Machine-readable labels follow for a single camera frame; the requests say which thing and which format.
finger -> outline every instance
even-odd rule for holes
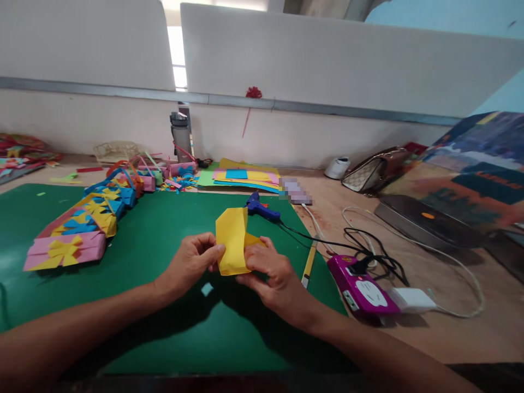
[[[218,271],[218,264],[214,263],[210,267],[208,267],[207,269],[209,270],[210,273],[214,273],[214,272]]]
[[[215,245],[208,248],[202,255],[198,257],[200,262],[205,266],[211,266],[216,263],[225,253],[225,245]]]
[[[199,253],[203,253],[208,248],[217,244],[217,239],[212,232],[204,232],[199,235],[191,236],[191,243],[195,245]]]
[[[250,251],[244,254],[244,257],[246,259],[246,267],[249,270],[256,270],[256,271],[259,271],[261,273],[266,273],[267,275],[271,276],[269,272],[270,270],[269,264],[271,263],[271,261],[269,261],[268,258],[265,258],[263,255],[256,253],[255,252],[256,247],[263,248],[263,246],[261,245],[254,245],[250,247],[251,248]]]
[[[269,237],[261,236],[260,240],[262,240],[262,243],[264,243],[266,247],[269,248],[270,250],[273,250],[275,252],[277,251],[277,249],[275,248],[275,245],[273,244],[273,241]]]
[[[252,273],[238,275],[235,277],[235,280],[237,283],[253,289],[262,299],[267,297],[271,290],[266,283]]]

blue glue gun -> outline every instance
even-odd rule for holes
[[[268,219],[271,222],[279,222],[280,221],[280,213],[276,211],[269,210],[267,207],[263,206],[260,203],[260,196],[258,195],[258,191],[251,194],[249,199],[247,200],[246,206],[247,207],[247,213],[252,216],[254,214],[259,214],[265,219]]]

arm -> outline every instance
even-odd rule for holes
[[[186,237],[166,271],[152,283],[47,315],[1,335],[2,390],[28,391],[52,383],[95,346],[184,295],[224,251],[212,233]]]
[[[289,260],[267,237],[266,247],[246,248],[246,266],[269,276],[264,283],[253,274],[236,280],[253,289],[282,319],[344,352],[362,371],[398,391],[478,392],[470,382],[432,357],[381,331],[347,318],[315,299],[302,285]]]

power adapter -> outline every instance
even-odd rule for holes
[[[438,309],[435,302],[418,288],[391,288],[386,293],[402,313],[422,314]]]

hand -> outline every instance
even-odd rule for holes
[[[168,268],[153,282],[158,295],[167,303],[183,296],[224,252],[225,245],[218,245],[211,232],[185,237]]]
[[[250,270],[266,273],[267,283],[252,273],[238,275],[236,280],[253,289],[264,305],[290,325],[308,331],[317,319],[322,304],[302,285],[289,259],[278,254],[268,237],[260,239],[266,245],[246,247],[246,266]]]

